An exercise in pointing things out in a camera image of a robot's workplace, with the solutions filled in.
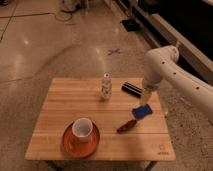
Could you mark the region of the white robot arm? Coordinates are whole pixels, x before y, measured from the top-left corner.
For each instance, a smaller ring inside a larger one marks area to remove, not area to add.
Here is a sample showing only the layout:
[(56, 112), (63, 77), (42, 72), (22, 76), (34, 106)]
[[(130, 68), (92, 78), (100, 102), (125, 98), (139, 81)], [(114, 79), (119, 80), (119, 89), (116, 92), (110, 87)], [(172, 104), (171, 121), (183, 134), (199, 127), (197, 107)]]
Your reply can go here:
[(165, 79), (213, 123), (213, 86), (184, 71), (176, 64), (178, 59), (179, 51), (172, 45), (149, 50), (145, 54), (142, 87), (155, 91)]

